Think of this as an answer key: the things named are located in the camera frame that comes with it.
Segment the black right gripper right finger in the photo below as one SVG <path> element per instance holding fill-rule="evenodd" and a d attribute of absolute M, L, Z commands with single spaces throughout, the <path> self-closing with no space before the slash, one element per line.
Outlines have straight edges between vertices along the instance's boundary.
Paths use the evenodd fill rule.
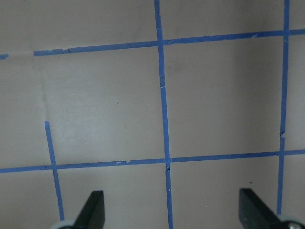
<path fill-rule="evenodd" d="M 239 190 L 239 221 L 245 229 L 303 229 L 304 223 L 276 215 L 250 188 Z"/>

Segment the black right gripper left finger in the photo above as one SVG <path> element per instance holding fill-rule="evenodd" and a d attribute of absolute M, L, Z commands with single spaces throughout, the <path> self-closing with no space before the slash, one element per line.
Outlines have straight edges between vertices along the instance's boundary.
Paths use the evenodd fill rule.
<path fill-rule="evenodd" d="M 51 226 L 52 229 L 102 229 L 105 224 L 104 193 L 93 191 L 75 220 L 64 220 Z"/>

